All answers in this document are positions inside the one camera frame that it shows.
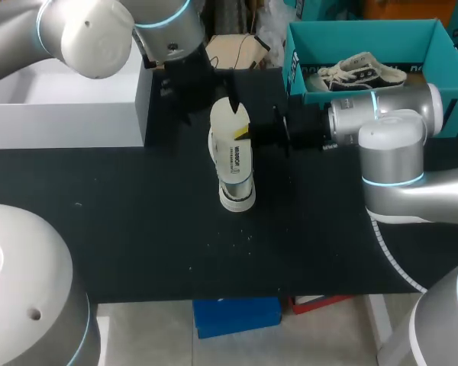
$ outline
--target white robotic arm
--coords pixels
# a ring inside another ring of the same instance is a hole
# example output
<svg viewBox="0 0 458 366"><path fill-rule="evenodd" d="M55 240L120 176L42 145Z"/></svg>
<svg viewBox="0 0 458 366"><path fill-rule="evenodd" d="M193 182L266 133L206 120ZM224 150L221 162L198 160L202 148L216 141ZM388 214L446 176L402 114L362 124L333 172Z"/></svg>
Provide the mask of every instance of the white robotic arm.
<svg viewBox="0 0 458 366"><path fill-rule="evenodd" d="M162 63L192 55L204 39L189 0L4 0L0 79L51 57L88 78L107 78L126 63L134 28Z"/></svg>

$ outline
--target white plastic bag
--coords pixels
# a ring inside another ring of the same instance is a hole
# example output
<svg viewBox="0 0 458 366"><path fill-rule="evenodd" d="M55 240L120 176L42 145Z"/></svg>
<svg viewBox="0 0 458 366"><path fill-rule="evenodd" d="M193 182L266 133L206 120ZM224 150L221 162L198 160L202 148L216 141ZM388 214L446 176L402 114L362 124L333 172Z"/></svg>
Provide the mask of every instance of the white plastic bag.
<svg viewBox="0 0 458 366"><path fill-rule="evenodd" d="M258 10L256 35L270 47L266 56L270 66L283 66L283 43L292 21L297 21L296 10L284 4L283 0L265 0L264 8Z"/></svg>

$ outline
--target shoe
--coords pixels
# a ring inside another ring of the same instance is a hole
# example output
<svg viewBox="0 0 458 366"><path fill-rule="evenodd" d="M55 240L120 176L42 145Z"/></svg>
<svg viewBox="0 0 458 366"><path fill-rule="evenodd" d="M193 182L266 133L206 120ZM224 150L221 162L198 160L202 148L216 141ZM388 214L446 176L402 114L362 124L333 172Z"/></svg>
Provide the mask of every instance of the shoe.
<svg viewBox="0 0 458 366"><path fill-rule="evenodd" d="M342 60L333 67L310 75L306 86L310 92L345 92L403 86L407 74L379 63L370 52Z"/></svg>

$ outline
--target black tabletop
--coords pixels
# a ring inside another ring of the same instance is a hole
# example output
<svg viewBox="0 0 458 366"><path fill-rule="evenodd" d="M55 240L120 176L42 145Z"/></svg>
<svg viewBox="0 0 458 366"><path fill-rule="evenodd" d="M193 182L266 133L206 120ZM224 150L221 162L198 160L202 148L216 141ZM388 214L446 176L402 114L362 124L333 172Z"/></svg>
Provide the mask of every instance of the black tabletop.
<svg viewBox="0 0 458 366"><path fill-rule="evenodd" d="M160 88L161 75L153 78ZM239 72L252 123L285 108L279 70ZM219 202L208 111L179 122L154 92L146 148L0 151L0 204L51 223L97 302L412 292L363 204L356 148L254 151L256 204ZM428 170L458 167L458 137L431 140ZM381 224L397 262L431 286L458 264L458 226Z"/></svg>

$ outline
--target tiled floor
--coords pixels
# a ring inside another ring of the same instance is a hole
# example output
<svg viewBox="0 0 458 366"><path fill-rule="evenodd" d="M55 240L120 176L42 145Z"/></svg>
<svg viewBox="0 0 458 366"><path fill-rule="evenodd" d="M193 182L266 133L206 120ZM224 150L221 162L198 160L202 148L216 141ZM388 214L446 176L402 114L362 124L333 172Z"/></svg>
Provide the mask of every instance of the tiled floor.
<svg viewBox="0 0 458 366"><path fill-rule="evenodd" d="M375 366L376 350L363 299L357 297L279 326L198 339L192 302L105 304L105 366Z"/></svg>

